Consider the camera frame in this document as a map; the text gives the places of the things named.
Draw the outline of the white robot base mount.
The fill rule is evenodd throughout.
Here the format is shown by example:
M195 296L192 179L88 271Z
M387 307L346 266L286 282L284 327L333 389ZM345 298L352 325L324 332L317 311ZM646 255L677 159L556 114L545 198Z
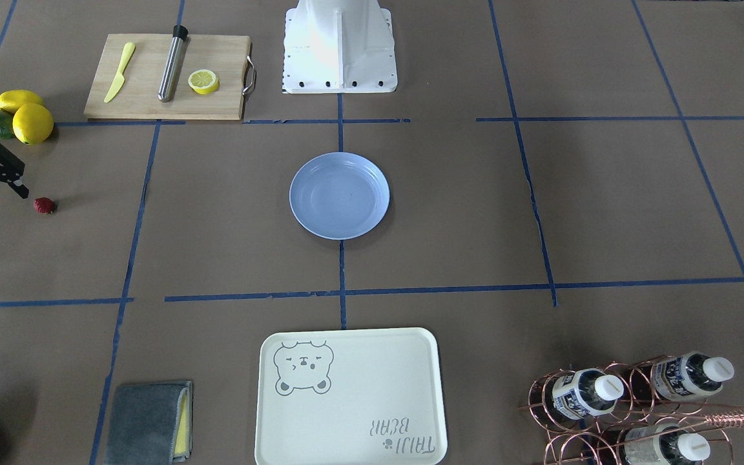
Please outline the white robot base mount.
M299 1L284 19L284 94L395 92L393 20L377 1Z

